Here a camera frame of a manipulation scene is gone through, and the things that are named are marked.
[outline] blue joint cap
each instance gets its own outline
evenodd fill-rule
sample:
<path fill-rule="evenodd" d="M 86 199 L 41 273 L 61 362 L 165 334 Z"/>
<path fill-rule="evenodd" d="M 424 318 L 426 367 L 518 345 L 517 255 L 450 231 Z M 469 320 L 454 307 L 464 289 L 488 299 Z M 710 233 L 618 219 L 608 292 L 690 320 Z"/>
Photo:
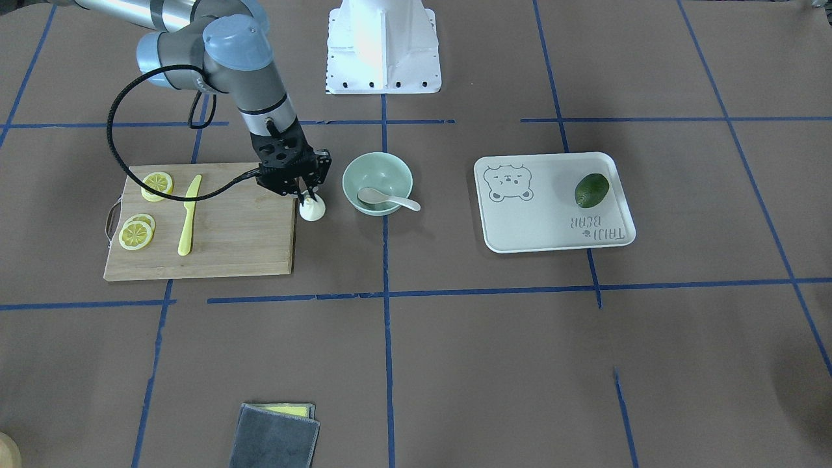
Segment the blue joint cap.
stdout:
<path fill-rule="evenodd" d="M 211 58 L 232 70 L 260 70 L 275 60 L 265 31 L 248 15 L 214 20 L 202 32 L 202 42 Z"/>
<path fill-rule="evenodd" d="M 142 73 L 147 73 L 150 70 L 161 67 L 161 61 L 159 60 L 159 36 L 161 34 L 161 32 L 145 34 L 139 39 L 138 45 L 136 45 L 136 62 L 138 62 L 139 70 Z M 171 82 L 167 81 L 165 73 L 159 73 L 147 81 L 157 86 L 175 89 L 171 85 Z"/>
<path fill-rule="evenodd" d="M 269 33 L 269 16 L 265 14 L 265 10 L 263 7 L 257 2 L 257 0 L 240 0 L 243 2 L 246 8 L 249 9 L 251 12 L 251 16 L 260 23 L 260 27 L 263 28 L 263 32 L 266 34 Z"/>

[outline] green avocado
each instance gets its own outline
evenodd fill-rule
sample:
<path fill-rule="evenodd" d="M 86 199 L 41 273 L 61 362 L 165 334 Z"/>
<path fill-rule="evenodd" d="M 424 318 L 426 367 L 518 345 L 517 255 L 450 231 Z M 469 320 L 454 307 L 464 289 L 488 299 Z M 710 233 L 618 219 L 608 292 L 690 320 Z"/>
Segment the green avocado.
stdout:
<path fill-rule="evenodd" d="M 610 182 L 602 174 L 590 174 L 575 187 L 575 203 L 581 208 L 592 208 L 607 196 Z"/>

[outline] white tray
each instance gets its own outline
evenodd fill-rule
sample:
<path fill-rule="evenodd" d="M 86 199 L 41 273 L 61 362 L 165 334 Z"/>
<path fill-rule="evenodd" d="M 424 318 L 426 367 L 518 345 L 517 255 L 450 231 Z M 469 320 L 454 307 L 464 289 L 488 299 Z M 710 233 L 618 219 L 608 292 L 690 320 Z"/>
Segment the white tray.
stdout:
<path fill-rule="evenodd" d="M 496 253 L 625 246 L 636 239 L 618 170 L 602 152 L 488 156 L 473 167 L 479 214 Z M 575 186 L 600 173 L 610 182 L 592 208 L 575 203 Z"/>

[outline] spoon handle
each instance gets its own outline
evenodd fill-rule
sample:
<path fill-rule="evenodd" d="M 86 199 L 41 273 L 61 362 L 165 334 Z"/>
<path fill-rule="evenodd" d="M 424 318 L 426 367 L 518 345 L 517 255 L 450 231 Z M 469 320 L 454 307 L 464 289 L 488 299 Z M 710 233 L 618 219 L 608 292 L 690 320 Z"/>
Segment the spoon handle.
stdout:
<path fill-rule="evenodd" d="M 411 210 L 417 212 L 422 209 L 422 205 L 419 205 L 418 202 L 414 202 L 409 198 L 402 198 L 402 197 L 388 197 L 388 202 L 396 203 L 397 205 L 401 205 L 405 208 L 410 208 Z"/>

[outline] knife handle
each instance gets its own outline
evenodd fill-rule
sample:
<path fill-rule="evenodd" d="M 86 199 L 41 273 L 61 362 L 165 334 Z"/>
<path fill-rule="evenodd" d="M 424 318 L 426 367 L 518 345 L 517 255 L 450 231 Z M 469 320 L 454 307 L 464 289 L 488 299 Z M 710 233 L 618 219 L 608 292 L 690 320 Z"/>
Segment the knife handle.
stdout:
<path fill-rule="evenodd" d="M 185 256 L 191 253 L 191 242 L 194 233 L 194 210 L 188 210 L 185 214 L 185 225 L 182 227 L 182 235 L 179 237 L 179 255 Z"/>

